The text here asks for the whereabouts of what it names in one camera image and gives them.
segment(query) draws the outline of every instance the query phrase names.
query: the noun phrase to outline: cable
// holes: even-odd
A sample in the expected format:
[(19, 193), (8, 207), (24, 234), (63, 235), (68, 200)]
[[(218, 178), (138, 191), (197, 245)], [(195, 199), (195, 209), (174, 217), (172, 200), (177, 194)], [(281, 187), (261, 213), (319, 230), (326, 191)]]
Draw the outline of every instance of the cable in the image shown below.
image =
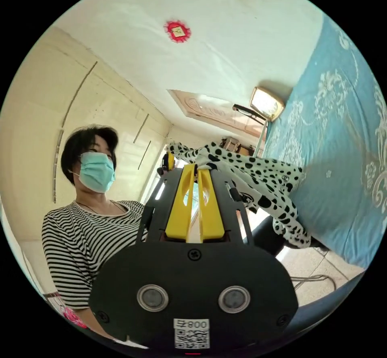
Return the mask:
[(324, 281), (326, 279), (330, 280), (333, 284), (333, 290), (336, 291), (337, 285), (336, 282), (328, 275), (313, 275), (310, 277), (297, 277), (297, 276), (291, 276), (291, 281), (298, 281), (299, 283), (295, 285), (294, 289), (296, 290), (298, 287), (300, 287), (302, 284), (306, 283), (307, 281)]

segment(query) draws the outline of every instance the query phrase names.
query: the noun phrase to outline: striped shirt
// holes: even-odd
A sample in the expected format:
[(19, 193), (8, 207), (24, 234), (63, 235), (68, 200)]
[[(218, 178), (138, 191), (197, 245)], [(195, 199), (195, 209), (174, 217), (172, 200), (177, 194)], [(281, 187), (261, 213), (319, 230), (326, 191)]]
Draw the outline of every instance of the striped shirt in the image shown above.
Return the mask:
[(136, 241), (144, 205), (118, 204), (127, 212), (99, 215), (72, 202), (44, 217), (42, 242), (48, 269), (59, 295), (72, 309), (89, 307), (92, 285), (103, 263)]

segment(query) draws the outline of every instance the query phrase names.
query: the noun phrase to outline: bed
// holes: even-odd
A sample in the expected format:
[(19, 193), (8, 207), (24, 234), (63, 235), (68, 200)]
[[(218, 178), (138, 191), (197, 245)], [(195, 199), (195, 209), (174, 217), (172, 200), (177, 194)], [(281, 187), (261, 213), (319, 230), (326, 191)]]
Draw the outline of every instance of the bed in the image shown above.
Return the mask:
[(291, 199), (300, 223), (367, 268), (387, 225), (387, 109), (367, 62), (328, 17), (263, 157), (304, 167)]

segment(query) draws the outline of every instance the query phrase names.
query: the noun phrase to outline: dalmatian print fabric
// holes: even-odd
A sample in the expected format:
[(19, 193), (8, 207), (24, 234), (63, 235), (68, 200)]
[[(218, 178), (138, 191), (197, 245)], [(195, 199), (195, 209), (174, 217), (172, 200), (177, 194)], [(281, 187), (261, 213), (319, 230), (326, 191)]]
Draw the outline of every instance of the dalmatian print fabric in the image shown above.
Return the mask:
[(256, 213), (259, 208), (273, 217), (275, 233), (298, 248), (310, 246), (311, 236), (297, 221), (298, 210), (289, 193), (298, 187), (302, 168), (276, 159), (262, 159), (235, 154), (212, 142), (200, 149), (190, 149), (171, 142), (167, 151), (177, 159), (195, 163), (198, 169), (218, 170), (233, 181), (245, 207)]

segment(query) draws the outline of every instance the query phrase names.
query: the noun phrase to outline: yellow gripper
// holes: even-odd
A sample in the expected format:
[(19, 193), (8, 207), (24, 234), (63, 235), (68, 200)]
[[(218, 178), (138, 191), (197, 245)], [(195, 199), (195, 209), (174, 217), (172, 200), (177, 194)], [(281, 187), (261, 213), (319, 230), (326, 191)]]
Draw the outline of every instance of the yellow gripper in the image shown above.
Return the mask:
[[(185, 165), (165, 231), (168, 238), (187, 242), (191, 227), (194, 180), (195, 164)], [(225, 230), (209, 170), (198, 170), (198, 187), (200, 242), (221, 239)], [(188, 201), (185, 205), (184, 197), (187, 192)]]

